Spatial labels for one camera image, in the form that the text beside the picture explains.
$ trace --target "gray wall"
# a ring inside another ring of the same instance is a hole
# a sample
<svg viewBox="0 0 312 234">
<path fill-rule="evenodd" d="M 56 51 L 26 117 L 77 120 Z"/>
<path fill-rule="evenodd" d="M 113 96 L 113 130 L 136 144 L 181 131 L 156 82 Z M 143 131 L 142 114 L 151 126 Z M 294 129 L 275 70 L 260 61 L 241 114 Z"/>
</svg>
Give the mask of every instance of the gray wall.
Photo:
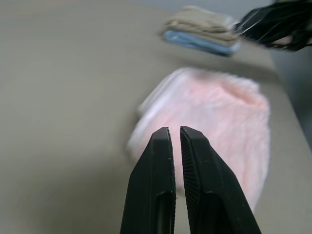
<svg viewBox="0 0 312 234">
<path fill-rule="evenodd" d="M 250 10 L 267 6 L 271 0 L 130 0 L 153 4 L 177 11 L 185 5 L 197 5 L 229 14 L 237 19 Z M 290 100 L 312 148 L 312 47 L 298 52 L 271 51 L 277 72 L 284 83 Z"/>
</svg>

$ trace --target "folded towel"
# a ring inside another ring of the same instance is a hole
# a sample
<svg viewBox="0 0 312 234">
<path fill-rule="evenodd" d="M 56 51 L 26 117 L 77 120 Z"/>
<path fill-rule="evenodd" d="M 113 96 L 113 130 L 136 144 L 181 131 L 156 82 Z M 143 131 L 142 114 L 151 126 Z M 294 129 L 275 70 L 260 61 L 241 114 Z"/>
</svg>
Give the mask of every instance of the folded towel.
<svg viewBox="0 0 312 234">
<path fill-rule="evenodd" d="M 183 68 L 165 78 L 139 111 L 142 118 L 128 142 L 135 161 L 151 134 L 169 127 L 176 187 L 183 188 L 179 129 L 197 129 L 235 173 L 254 210 L 270 158 L 270 108 L 257 83 L 225 73 Z"/>
<path fill-rule="evenodd" d="M 233 46 L 227 47 L 181 31 L 166 31 L 163 36 L 168 42 L 221 56 L 230 56 L 240 47 L 239 42 Z"/>
<path fill-rule="evenodd" d="M 183 30 L 178 30 L 178 29 L 172 29 L 172 30 L 183 32 Z M 190 33 L 190 32 L 188 32 L 188 33 L 195 36 L 195 37 L 202 38 L 204 40 L 208 40 L 208 41 L 211 41 L 213 43 L 224 45 L 224 46 L 232 46 L 232 45 L 235 45 L 239 41 L 238 36 L 233 35 L 232 32 L 209 33 L 207 35 L 201 35 L 201 34 Z"/>
<path fill-rule="evenodd" d="M 210 33 L 229 32 L 237 23 L 238 21 L 231 16 L 210 12 L 196 6 L 186 6 L 167 19 L 165 25 L 168 29 L 209 36 Z"/>
</svg>

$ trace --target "table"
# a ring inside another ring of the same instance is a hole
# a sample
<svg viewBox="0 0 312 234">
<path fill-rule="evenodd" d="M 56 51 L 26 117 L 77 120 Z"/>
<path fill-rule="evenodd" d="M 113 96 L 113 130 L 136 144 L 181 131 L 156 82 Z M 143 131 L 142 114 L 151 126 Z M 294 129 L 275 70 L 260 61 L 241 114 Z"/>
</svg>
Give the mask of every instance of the table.
<svg viewBox="0 0 312 234">
<path fill-rule="evenodd" d="M 223 58 L 165 43 L 158 34 L 170 15 L 77 0 L 1 18 L 1 233 L 119 233 L 136 108 L 184 66 L 260 83 L 272 143 L 256 220 L 264 234 L 311 232 L 312 155 L 268 51 L 243 43 Z M 189 233 L 181 195 L 175 233 Z"/>
</svg>

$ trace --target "blue towel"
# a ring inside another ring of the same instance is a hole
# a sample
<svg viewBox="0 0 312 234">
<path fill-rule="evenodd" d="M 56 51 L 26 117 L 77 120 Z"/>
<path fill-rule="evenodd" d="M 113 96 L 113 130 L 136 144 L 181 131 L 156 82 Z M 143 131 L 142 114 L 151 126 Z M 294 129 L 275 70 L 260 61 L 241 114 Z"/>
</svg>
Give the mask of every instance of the blue towel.
<svg viewBox="0 0 312 234">
<path fill-rule="evenodd" d="M 239 42 L 233 46 L 227 47 L 202 38 L 198 38 L 190 33 L 185 33 L 182 31 L 169 30 L 166 31 L 163 36 L 168 42 L 221 56 L 230 56 L 240 47 Z"/>
</svg>

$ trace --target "pink towel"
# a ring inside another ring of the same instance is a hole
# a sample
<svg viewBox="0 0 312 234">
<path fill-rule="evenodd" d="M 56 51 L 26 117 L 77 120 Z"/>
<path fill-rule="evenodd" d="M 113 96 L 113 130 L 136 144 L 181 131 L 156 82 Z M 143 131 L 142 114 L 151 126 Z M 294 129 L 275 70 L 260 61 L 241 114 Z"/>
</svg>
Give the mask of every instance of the pink towel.
<svg viewBox="0 0 312 234">
<path fill-rule="evenodd" d="M 176 186 L 183 188 L 179 129 L 197 129 L 233 170 L 254 210 L 270 153 L 270 109 L 257 83 L 225 73 L 182 68 L 165 78 L 139 111 L 142 118 L 128 143 L 135 160 L 154 131 L 169 127 Z"/>
</svg>

